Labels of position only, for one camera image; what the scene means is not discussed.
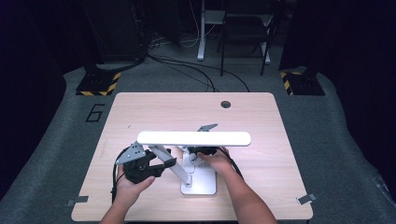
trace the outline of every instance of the yellow and black hazard tape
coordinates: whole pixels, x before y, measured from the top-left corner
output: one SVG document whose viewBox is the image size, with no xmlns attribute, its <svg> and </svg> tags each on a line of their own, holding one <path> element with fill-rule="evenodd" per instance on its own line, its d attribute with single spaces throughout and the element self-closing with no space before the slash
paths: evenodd
<svg viewBox="0 0 396 224">
<path fill-rule="evenodd" d="M 302 73 L 301 72 L 281 72 L 280 73 L 280 76 L 282 77 L 282 80 L 283 80 L 283 84 L 285 85 L 285 89 L 286 89 L 286 92 L 288 93 L 288 95 L 293 95 L 293 90 L 291 89 L 291 85 L 290 85 L 290 83 L 289 83 L 289 81 L 288 81 L 288 76 L 287 76 L 287 74 L 293 74 L 293 75 L 301 75 Z"/>
<path fill-rule="evenodd" d="M 94 96 L 94 95 L 111 95 L 111 93 L 116 89 L 117 83 L 120 79 L 121 73 L 117 73 L 113 80 L 111 81 L 110 86 L 108 87 L 107 91 L 77 91 L 76 95 L 87 95 L 87 96 Z"/>
</svg>

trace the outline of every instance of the person's left hand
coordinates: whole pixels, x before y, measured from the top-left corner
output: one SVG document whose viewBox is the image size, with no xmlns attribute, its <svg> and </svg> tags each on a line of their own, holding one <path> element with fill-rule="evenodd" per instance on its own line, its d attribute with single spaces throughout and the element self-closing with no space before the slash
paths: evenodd
<svg viewBox="0 0 396 224">
<path fill-rule="evenodd" d="M 125 177 L 123 165 L 119 165 L 117 179 L 119 179 L 119 181 L 117 182 L 117 194 L 114 203 L 129 209 L 137 201 L 140 193 L 154 182 L 155 177 L 150 176 L 144 181 L 134 184 Z"/>
</svg>

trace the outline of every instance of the person's right hand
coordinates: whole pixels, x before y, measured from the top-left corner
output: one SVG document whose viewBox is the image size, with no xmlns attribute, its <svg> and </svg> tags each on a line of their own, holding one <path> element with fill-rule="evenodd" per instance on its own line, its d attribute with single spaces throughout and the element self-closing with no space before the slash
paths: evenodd
<svg viewBox="0 0 396 224">
<path fill-rule="evenodd" d="M 218 150 L 213 156 L 208 156 L 201 152 L 198 152 L 197 156 L 208 162 L 210 166 L 221 176 L 223 176 L 226 172 L 234 172 L 230 160 L 220 150 Z"/>
</svg>

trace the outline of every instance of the chair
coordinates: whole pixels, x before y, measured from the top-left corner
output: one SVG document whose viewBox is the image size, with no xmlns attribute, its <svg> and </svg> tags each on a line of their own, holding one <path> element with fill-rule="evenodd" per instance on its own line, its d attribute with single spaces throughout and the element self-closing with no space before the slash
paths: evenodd
<svg viewBox="0 0 396 224">
<path fill-rule="evenodd" d="M 221 47 L 221 76 L 223 76 L 226 44 L 254 44 L 256 47 L 253 51 L 255 51 L 261 43 L 266 43 L 262 60 L 262 76 L 265 58 L 268 49 L 271 48 L 284 2 L 285 0 L 231 0 L 225 10 L 218 45 L 218 52 Z M 272 15 L 272 19 L 264 25 L 260 15 Z"/>
</svg>

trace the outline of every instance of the black cable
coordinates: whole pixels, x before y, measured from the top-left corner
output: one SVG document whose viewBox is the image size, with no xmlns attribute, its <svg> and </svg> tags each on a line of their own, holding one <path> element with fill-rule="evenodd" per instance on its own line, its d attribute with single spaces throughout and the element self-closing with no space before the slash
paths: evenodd
<svg viewBox="0 0 396 224">
<path fill-rule="evenodd" d="M 190 77 L 190 78 L 192 78 L 192 79 L 194 79 L 194 80 L 196 80 L 196 81 L 199 81 L 199 82 L 205 84 L 207 87 L 212 88 L 212 89 L 213 89 L 213 92 L 219 91 L 218 89 L 215 88 L 212 79 L 211 79 L 205 72 L 199 70 L 199 69 L 196 68 L 196 67 L 193 67 L 193 66 L 190 66 L 190 65 L 186 65 L 186 64 L 183 64 L 183 63 L 179 63 L 177 60 L 174 60 L 174 61 L 172 61 L 171 63 L 164 62 L 163 59 L 158 58 L 157 56 L 151 56 L 151 55 L 149 55 L 149 54 L 148 54 L 148 57 L 150 57 L 150 59 L 152 59 L 153 61 L 155 61 L 155 62 L 157 62 L 157 63 L 162 63 L 162 64 L 164 64 L 164 65 L 166 65 L 166 66 L 169 66 L 170 68 L 177 70 L 179 73 L 181 73 L 181 74 L 183 74 L 183 75 L 185 75 L 185 76 L 187 76 L 187 77 Z M 170 66 L 170 65 L 184 66 L 184 67 L 188 67 L 188 68 L 190 68 L 190 69 L 193 69 L 193 70 L 195 70 L 195 71 L 201 73 L 202 75 L 204 75 L 205 78 L 206 78 L 206 80 L 207 80 L 208 82 L 210 82 L 210 85 L 208 85 L 207 83 L 204 83 L 203 81 L 198 80 L 197 78 L 192 77 L 192 76 L 190 76 L 190 75 L 188 75 L 188 74 L 186 74 L 186 73 L 184 73 L 184 72 L 182 72 L 182 71 L 180 71 L 180 70 L 178 70 L 178 69 L 176 69 L 176 68 L 174 68 L 174 67 L 172 67 L 172 66 Z"/>
<path fill-rule="evenodd" d="M 128 149 L 128 147 L 126 147 L 125 149 L 122 150 L 122 152 L 117 156 L 116 161 L 121 157 L 121 155 Z M 117 164 L 114 162 L 114 167 L 113 167 L 113 189 L 111 190 L 111 202 L 113 203 L 114 200 L 116 199 L 116 194 L 117 194 L 117 183 L 119 182 L 119 179 L 125 175 L 122 174 L 118 179 L 117 175 L 116 175 L 116 171 L 117 171 Z"/>
<path fill-rule="evenodd" d="M 233 159 L 230 156 L 230 153 L 227 152 L 227 150 L 225 149 L 225 147 L 219 147 L 218 148 L 219 151 L 221 151 L 222 153 L 224 153 L 224 155 L 228 158 L 228 160 L 231 163 L 231 166 L 235 169 L 236 173 L 239 174 L 242 179 L 244 179 L 244 177 L 242 176 L 241 171 L 239 170 L 238 166 L 236 165 L 235 161 L 233 161 Z"/>
<path fill-rule="evenodd" d="M 209 65 L 205 65 L 205 64 L 199 64 L 199 63 L 190 63 L 190 62 L 180 61 L 180 60 L 176 60 L 176 59 L 173 59 L 173 58 L 170 58 L 170 57 L 167 57 L 167 56 L 159 56 L 159 55 L 154 55 L 154 56 L 153 55 L 149 55 L 149 56 L 150 57 L 157 57 L 157 58 L 162 57 L 162 60 L 164 60 L 164 61 L 187 63 L 187 64 L 192 64 L 192 65 L 202 66 L 202 67 L 205 67 L 205 68 L 221 70 L 220 68 L 217 68 L 217 67 L 213 67 L 213 66 L 209 66 Z M 246 82 L 244 80 L 242 80 L 242 78 L 240 78 L 238 75 L 236 75 L 234 73 L 231 73 L 231 72 L 229 72 L 227 70 L 223 70 L 223 72 L 228 73 L 228 74 L 238 78 L 242 82 L 242 84 L 245 86 L 245 88 L 247 89 L 247 92 L 250 92 L 250 89 L 248 88 L 248 85 L 246 84 Z"/>
</svg>

